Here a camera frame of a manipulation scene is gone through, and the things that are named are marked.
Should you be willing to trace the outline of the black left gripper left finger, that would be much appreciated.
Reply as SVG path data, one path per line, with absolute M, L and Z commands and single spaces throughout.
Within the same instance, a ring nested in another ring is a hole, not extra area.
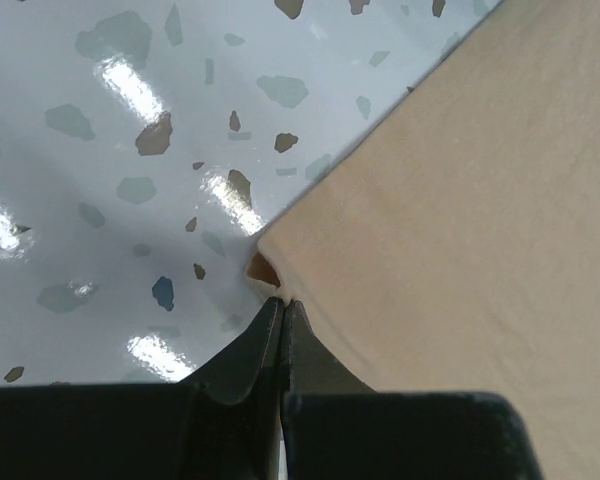
M 0 479 L 264 479 L 284 304 L 174 383 L 0 387 Z

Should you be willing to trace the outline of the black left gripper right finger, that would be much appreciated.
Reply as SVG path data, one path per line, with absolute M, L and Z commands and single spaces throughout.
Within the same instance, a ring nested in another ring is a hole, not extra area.
M 281 420 L 291 479 L 540 479 L 524 422 L 484 391 L 379 392 L 291 302 L 281 334 Z

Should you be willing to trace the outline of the beige t shirt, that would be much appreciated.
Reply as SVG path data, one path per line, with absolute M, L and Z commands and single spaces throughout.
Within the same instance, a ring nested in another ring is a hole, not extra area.
M 488 390 L 600 479 L 600 1 L 505 1 L 258 243 L 377 390 Z

